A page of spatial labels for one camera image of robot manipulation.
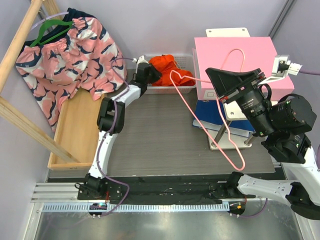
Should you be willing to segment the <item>orange shorts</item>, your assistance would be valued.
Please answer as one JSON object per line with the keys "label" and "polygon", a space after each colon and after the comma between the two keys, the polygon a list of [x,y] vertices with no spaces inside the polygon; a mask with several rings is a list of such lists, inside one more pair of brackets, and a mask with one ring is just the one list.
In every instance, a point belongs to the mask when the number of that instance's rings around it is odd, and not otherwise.
{"label": "orange shorts", "polygon": [[[171,71],[176,71],[182,77],[193,77],[193,74],[190,71],[178,67],[174,56],[171,54],[154,56],[149,60],[149,63],[162,74],[162,77],[152,84],[153,87],[173,87],[174,85],[170,80]],[[195,84],[193,79],[188,77],[180,78],[177,73],[171,75],[171,78],[177,87],[193,86]]]}

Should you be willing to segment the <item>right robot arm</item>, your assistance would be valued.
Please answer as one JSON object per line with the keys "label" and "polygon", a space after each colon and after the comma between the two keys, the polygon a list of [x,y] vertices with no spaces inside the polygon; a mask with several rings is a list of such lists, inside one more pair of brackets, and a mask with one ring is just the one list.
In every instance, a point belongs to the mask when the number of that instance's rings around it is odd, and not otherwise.
{"label": "right robot arm", "polygon": [[218,99],[226,104],[236,102],[253,127],[253,136],[263,138],[261,144],[267,152],[295,176],[295,180],[276,182],[234,171],[226,182],[226,193],[233,198],[271,199],[304,218],[318,220],[320,171],[307,137],[317,116],[310,103],[290,93],[272,104],[271,87],[260,69],[232,72],[209,67],[206,74]]}

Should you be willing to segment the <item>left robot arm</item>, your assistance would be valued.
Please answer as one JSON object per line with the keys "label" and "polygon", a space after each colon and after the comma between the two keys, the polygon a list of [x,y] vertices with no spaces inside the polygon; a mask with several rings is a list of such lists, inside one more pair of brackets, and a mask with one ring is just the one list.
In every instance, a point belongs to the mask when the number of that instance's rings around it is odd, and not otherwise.
{"label": "left robot arm", "polygon": [[123,90],[102,99],[97,117],[99,134],[94,160],[84,183],[75,184],[79,200],[100,200],[107,194],[109,158],[115,140],[124,128],[126,107],[138,100],[147,91],[148,85],[161,76],[151,63],[143,61],[137,64],[133,79],[125,83]]}

